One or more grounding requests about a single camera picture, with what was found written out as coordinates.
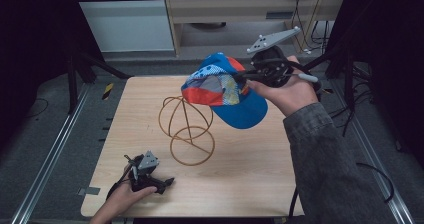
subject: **baseball cap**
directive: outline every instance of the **baseball cap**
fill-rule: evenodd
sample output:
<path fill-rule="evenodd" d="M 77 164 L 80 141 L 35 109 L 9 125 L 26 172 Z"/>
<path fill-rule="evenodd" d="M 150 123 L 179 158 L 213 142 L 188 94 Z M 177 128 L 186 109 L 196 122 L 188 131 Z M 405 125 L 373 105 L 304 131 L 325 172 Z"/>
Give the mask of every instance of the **baseball cap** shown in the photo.
<path fill-rule="evenodd" d="M 187 78 L 181 87 L 182 95 L 189 103 L 210 106 L 234 128 L 251 128 L 265 117 L 268 105 L 246 83 L 234 80 L 233 75 L 239 71 L 244 67 L 237 60 L 222 52 L 214 53 Z"/>

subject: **blue cap brim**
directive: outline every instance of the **blue cap brim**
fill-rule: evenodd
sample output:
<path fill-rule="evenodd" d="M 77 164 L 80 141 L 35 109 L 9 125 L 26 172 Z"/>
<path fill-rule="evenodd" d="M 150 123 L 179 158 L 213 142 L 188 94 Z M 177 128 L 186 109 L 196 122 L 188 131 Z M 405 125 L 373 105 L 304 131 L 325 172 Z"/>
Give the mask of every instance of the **blue cap brim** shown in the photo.
<path fill-rule="evenodd" d="M 248 96 L 237 105 L 211 106 L 212 110 L 228 125 L 237 129 L 255 126 L 268 111 L 266 100 L 252 89 Z"/>

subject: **wall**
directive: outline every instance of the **wall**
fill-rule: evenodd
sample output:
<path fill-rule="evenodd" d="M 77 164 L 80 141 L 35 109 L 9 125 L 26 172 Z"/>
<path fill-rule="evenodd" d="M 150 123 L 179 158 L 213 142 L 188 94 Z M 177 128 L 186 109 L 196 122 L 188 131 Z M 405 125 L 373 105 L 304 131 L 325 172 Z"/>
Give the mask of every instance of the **wall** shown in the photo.
<path fill-rule="evenodd" d="M 174 53 L 164 1 L 81 2 L 105 59 Z"/>

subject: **hat stand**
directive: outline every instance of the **hat stand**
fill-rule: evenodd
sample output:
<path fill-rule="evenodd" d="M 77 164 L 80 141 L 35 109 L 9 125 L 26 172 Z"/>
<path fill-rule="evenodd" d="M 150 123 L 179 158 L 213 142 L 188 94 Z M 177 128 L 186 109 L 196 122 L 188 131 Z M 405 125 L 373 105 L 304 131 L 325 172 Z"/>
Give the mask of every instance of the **hat stand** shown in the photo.
<path fill-rule="evenodd" d="M 164 128 L 162 125 L 162 119 L 164 116 L 164 110 L 168 109 L 168 108 L 172 108 L 172 106 L 170 105 L 171 103 L 175 104 L 170 117 L 169 117 L 169 122 L 167 125 L 167 128 Z M 189 118 L 189 112 L 188 112 L 188 107 L 191 107 L 195 112 L 197 112 L 203 119 L 204 123 L 206 124 L 206 127 L 202 127 L 199 125 L 192 125 L 190 124 L 190 118 Z M 176 131 L 175 133 L 171 133 L 171 127 L 173 125 L 173 123 L 175 123 L 175 118 L 176 118 L 176 114 L 178 110 L 181 110 L 184 112 L 184 125 L 185 127 L 179 129 L 178 131 Z M 178 96 L 178 97 L 167 97 L 165 98 L 165 100 L 163 101 L 163 105 L 162 108 L 159 112 L 159 126 L 162 129 L 163 133 L 165 133 L 167 136 L 169 136 L 171 138 L 171 143 L 170 143 L 170 151 L 172 154 L 172 157 L 179 163 L 186 165 L 186 166 L 196 166 L 196 165 L 200 165 L 204 162 L 206 162 L 213 154 L 214 150 L 215 150 L 215 139 L 213 137 L 213 135 L 209 132 L 209 128 L 212 125 L 213 122 L 213 112 L 212 109 L 209 109 L 211 112 L 211 118 L 210 120 L 208 120 L 205 115 L 194 105 L 192 105 L 191 103 L 188 103 L 182 96 Z M 195 133 L 195 130 L 201 130 L 200 134 L 193 134 Z M 188 137 L 182 137 L 181 134 L 183 132 L 187 132 L 188 133 Z M 198 144 L 196 144 L 196 141 L 198 140 L 198 138 L 202 137 L 205 138 L 209 137 L 210 138 L 210 150 L 209 148 L 204 148 Z M 187 162 L 187 161 L 183 161 L 182 158 L 177 157 L 177 154 L 175 153 L 175 147 L 178 145 L 178 143 L 181 144 L 187 144 L 190 145 L 194 148 L 197 148 L 198 150 L 205 152 L 206 158 L 201 159 L 200 161 L 195 161 L 195 162 Z"/>

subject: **wooden table top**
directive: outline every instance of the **wooden table top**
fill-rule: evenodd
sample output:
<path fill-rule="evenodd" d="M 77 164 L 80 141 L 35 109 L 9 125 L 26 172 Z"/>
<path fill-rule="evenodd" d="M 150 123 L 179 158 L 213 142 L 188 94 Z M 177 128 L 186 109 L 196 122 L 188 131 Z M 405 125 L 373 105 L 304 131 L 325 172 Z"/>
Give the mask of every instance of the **wooden table top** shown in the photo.
<path fill-rule="evenodd" d="M 288 214 L 295 189 L 294 172 L 282 123 L 284 116 L 271 103 L 263 121 L 250 129 L 235 129 L 214 115 L 209 133 L 215 140 L 215 149 L 203 164 L 187 166 L 173 158 L 172 138 L 162 131 L 159 120 L 167 130 L 176 104 L 170 102 L 161 118 L 159 113 L 167 97 L 181 95 L 180 87 L 186 78 L 154 76 L 128 80 L 90 183 L 90 187 L 100 188 L 100 193 L 85 196 L 82 215 L 93 216 L 104 203 L 110 187 L 121 177 L 127 164 L 124 155 L 133 158 L 148 150 L 160 162 L 152 176 L 160 180 L 175 177 L 175 181 L 163 195 L 148 196 L 124 216 L 275 217 Z M 210 119 L 208 107 L 196 107 Z M 207 127 L 200 115 L 187 112 L 190 126 Z M 171 135 L 186 126 L 180 105 L 172 119 Z M 196 135 L 196 131 L 199 132 L 192 129 L 192 135 Z M 212 139 L 208 133 L 193 141 L 211 149 Z M 194 163 L 207 156 L 182 141 L 174 140 L 173 147 L 175 155 L 186 162 Z M 295 214 L 302 214 L 299 201 Z"/>

